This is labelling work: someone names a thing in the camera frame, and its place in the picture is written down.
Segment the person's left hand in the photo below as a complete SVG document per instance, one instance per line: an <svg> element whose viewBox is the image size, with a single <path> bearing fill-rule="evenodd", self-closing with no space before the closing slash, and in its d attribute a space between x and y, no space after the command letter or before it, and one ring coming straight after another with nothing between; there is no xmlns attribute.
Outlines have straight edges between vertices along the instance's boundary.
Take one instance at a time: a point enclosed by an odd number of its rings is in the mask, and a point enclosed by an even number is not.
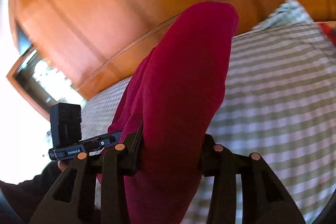
<svg viewBox="0 0 336 224"><path fill-rule="evenodd" d="M63 172L68 167L68 162L58 161L57 165L58 165L58 169L60 170L60 172Z"/></svg>

